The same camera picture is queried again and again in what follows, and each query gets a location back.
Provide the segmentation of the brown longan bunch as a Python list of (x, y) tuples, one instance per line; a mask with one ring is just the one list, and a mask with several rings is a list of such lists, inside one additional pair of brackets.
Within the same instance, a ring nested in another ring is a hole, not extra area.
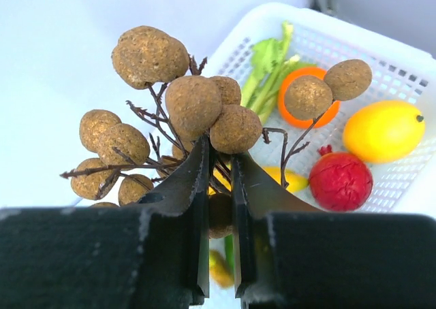
[[(154, 127), (167, 124), (174, 132), (171, 142), (184, 157), (203, 135), (225, 155), (249, 150), (259, 139), (260, 117), (240, 104), (243, 86), (226, 76), (202, 76), (202, 64), (167, 33), (148, 26), (130, 29), (120, 36), (111, 59), (118, 75), (133, 88), (152, 89), (161, 83), (154, 98), (166, 104), (165, 111), (150, 113), (137, 106), (132, 110)], [(341, 61), (324, 76), (335, 101), (356, 98), (371, 80), (369, 65), (360, 59)], [(80, 121), (79, 136), (93, 157), (63, 174), (77, 195), (99, 200), (120, 182), (119, 203), (124, 206), (138, 202), (152, 189), (146, 176), (121, 177), (121, 172), (147, 164), (150, 152), (157, 149), (151, 138), (107, 110), (88, 111)]]

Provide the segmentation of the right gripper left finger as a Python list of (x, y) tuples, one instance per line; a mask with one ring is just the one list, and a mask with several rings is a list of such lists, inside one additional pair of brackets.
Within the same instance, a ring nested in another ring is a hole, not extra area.
[(2, 308), (188, 308), (209, 294), (211, 146), (140, 203), (1, 211)]

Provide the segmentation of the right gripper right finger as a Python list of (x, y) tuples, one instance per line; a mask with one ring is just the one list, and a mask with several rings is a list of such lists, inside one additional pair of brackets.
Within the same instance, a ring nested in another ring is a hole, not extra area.
[(434, 308), (435, 220), (322, 212), (249, 155), (232, 157), (243, 308)]

